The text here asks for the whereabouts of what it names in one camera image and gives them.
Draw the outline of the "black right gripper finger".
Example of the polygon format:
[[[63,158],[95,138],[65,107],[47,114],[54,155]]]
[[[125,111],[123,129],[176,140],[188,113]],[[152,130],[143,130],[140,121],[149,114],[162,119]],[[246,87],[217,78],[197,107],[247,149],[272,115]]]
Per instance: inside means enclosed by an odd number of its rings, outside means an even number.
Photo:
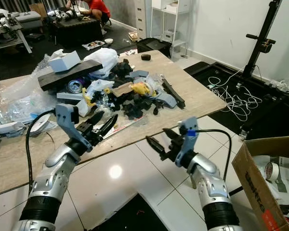
[[[162,129],[164,134],[168,137],[171,144],[181,144],[182,143],[182,136],[181,134],[175,132],[172,129],[164,128]]]
[[[146,141],[160,157],[167,157],[166,148],[157,139],[153,136],[146,136]]]

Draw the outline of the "black foam scrap pile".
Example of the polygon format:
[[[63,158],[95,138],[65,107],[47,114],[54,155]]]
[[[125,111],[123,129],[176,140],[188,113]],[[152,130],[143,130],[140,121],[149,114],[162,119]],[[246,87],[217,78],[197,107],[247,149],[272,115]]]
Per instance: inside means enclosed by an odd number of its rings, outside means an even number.
[[[157,94],[160,93],[160,88],[158,83],[150,76],[149,72],[142,70],[134,70],[132,65],[129,63],[128,59],[123,59],[112,68],[110,77],[114,81],[111,90],[125,83],[140,83],[145,82],[156,91],[154,97],[146,97],[144,95],[136,94],[132,92],[129,95],[123,95],[120,98],[114,96],[114,103],[119,107],[128,117],[128,119],[133,120],[140,118],[144,115],[144,112],[152,109],[153,114],[157,115],[160,108],[164,108],[162,101],[156,99]]]

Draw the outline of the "grey plastic part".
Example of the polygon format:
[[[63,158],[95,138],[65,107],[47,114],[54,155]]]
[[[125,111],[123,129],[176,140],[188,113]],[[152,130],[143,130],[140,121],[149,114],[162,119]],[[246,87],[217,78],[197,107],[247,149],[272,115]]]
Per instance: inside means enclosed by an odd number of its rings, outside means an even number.
[[[168,108],[175,108],[178,105],[175,97],[163,91],[157,94],[156,99],[162,101],[162,103]]]

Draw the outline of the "silver drink can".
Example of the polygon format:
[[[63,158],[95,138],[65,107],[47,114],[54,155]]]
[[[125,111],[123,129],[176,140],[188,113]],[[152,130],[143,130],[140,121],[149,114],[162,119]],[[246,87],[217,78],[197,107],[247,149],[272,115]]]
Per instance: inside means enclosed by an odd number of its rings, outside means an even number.
[[[67,90],[67,92],[69,92],[71,94],[81,94],[83,91],[83,88],[86,88],[85,83],[86,83],[86,81],[84,81],[82,79],[70,80],[66,84],[66,90]]]

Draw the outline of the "brown cardboard scrap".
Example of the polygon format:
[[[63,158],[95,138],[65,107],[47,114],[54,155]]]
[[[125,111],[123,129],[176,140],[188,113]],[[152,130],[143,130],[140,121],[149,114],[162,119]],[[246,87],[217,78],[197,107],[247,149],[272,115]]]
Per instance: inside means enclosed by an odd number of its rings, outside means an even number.
[[[114,94],[114,96],[116,98],[120,98],[122,97],[123,95],[129,95],[133,92],[131,86],[132,86],[133,83],[125,83],[125,84],[122,84],[116,88],[113,88],[111,90],[112,94]]]

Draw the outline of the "long black bar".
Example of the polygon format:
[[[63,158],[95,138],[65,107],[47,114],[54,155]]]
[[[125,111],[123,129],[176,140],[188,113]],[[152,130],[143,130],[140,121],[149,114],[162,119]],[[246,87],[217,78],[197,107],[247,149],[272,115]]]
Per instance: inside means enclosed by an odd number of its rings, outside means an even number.
[[[162,79],[162,87],[164,88],[164,91],[170,95],[172,95],[173,97],[175,97],[175,99],[178,102],[177,107],[180,109],[184,109],[185,108],[185,101],[184,99],[182,99],[180,97],[180,95],[178,95],[177,91],[174,90],[174,88],[172,87],[172,85],[166,80],[166,79]]]

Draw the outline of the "black floor mat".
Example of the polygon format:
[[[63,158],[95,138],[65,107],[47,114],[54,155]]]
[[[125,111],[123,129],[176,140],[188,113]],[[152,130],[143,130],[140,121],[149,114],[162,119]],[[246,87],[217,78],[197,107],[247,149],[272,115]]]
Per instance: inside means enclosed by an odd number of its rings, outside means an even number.
[[[289,136],[289,94],[256,77],[241,86],[242,72],[220,63],[199,62],[185,71],[226,101],[210,117],[235,134],[246,140]]]

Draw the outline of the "clear plastic bag heap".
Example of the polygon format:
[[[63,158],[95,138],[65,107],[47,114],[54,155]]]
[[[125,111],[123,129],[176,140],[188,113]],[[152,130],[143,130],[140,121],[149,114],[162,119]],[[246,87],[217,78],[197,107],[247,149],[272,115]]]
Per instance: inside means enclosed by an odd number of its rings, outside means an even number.
[[[39,77],[50,72],[49,67],[37,67],[30,75],[0,81],[0,125],[26,125],[42,112],[54,109],[56,97],[39,85]]]

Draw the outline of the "brown cardboard box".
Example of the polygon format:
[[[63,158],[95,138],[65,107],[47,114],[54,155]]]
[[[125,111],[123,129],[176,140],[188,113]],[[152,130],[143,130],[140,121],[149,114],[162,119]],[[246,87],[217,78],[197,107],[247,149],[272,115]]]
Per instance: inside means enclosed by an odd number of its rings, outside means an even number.
[[[265,165],[277,163],[276,182],[265,179]],[[289,136],[245,141],[232,165],[262,231],[289,231]]]

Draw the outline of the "black floor case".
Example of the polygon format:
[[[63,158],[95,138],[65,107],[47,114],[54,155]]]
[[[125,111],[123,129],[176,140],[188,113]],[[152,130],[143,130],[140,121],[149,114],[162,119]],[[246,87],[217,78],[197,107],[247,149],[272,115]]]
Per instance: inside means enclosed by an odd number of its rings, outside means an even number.
[[[170,55],[171,43],[158,38],[144,38],[136,43],[136,48],[139,53],[156,50],[168,56]]]

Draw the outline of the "white tape roll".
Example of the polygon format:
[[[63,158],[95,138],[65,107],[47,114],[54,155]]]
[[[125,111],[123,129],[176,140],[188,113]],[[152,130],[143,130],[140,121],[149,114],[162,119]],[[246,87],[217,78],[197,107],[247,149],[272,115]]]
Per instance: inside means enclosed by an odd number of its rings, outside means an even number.
[[[280,167],[277,163],[270,161],[265,165],[265,179],[276,182],[280,176]]]

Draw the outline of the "white drawer cabinet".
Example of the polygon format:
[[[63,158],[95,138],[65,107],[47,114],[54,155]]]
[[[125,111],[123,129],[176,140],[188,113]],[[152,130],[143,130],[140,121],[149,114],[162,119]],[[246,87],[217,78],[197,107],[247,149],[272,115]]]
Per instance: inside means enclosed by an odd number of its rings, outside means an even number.
[[[136,31],[138,39],[143,40],[149,35],[149,10],[147,9],[147,0],[133,0],[135,4]]]

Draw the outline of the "white shelf rack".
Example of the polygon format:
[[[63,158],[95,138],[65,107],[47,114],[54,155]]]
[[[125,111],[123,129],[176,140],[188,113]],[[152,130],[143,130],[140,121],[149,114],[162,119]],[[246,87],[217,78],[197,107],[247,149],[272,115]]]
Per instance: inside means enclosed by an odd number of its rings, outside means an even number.
[[[194,0],[151,0],[149,37],[168,42],[172,59],[187,58]]]

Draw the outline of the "grey work table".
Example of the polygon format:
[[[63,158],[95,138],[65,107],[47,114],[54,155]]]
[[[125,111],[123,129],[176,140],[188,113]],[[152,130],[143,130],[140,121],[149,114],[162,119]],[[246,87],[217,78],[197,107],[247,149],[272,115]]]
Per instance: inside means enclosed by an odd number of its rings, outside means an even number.
[[[31,53],[31,46],[23,30],[42,26],[42,17],[35,11],[10,13],[5,9],[0,9],[0,49],[23,44],[26,51]]]

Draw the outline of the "black tall stand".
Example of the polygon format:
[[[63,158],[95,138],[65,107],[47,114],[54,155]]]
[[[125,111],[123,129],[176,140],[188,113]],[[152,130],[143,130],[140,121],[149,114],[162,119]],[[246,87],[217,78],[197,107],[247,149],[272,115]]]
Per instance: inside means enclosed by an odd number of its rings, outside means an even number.
[[[250,55],[248,63],[245,65],[241,77],[237,80],[238,83],[241,83],[241,86],[245,83],[249,83],[254,80],[252,73],[255,70],[255,66],[259,55],[261,53],[269,53],[272,46],[276,44],[276,40],[268,38],[272,24],[276,17],[277,11],[281,6],[282,0],[271,0],[268,4],[268,11],[266,12],[265,20],[262,24],[262,28],[258,35],[246,34],[247,38],[254,39],[255,45],[254,49]]]

